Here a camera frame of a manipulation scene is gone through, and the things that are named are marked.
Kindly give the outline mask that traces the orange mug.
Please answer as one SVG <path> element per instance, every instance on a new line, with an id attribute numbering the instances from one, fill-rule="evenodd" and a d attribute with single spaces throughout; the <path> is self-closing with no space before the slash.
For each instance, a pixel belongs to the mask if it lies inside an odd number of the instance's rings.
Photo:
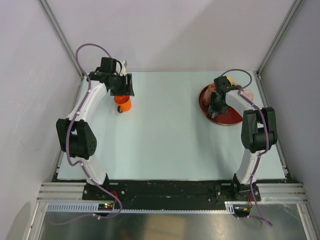
<path id="1" fill-rule="evenodd" d="M 118 113 L 128 112 L 132 107 L 132 102 L 131 102 L 131 98 L 129 95 L 115 96 L 114 102 L 117 105 L 117 112 Z"/>

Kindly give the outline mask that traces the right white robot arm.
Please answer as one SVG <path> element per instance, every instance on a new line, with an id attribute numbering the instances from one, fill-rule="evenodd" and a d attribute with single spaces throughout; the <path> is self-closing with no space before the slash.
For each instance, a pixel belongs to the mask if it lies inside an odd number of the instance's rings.
<path id="1" fill-rule="evenodd" d="M 232 86 L 226 76 L 213 80 L 215 91 L 211 94 L 208 113 L 211 117 L 224 115 L 233 108 L 242 117 L 241 142 L 244 153 L 232 183 L 225 191 L 225 200 L 247 201 L 256 197 L 254 183 L 261 158 L 278 141 L 276 114 L 272 107 L 259 107 L 238 85 Z"/>

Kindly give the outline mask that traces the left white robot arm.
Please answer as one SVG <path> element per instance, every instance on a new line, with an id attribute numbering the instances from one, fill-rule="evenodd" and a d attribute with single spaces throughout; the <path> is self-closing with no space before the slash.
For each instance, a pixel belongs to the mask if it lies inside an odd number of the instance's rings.
<path id="1" fill-rule="evenodd" d="M 93 193 L 99 199 L 111 194 L 109 177 L 96 155 L 97 138 L 90 120 L 106 94 L 113 97 L 133 97 L 132 74 L 126 70 L 127 62 L 102 57 L 100 66 L 86 75 L 87 88 L 82 98 L 65 119 L 58 119 L 56 129 L 61 150 L 66 153 L 70 166 L 79 165 L 86 181 L 94 185 Z"/>

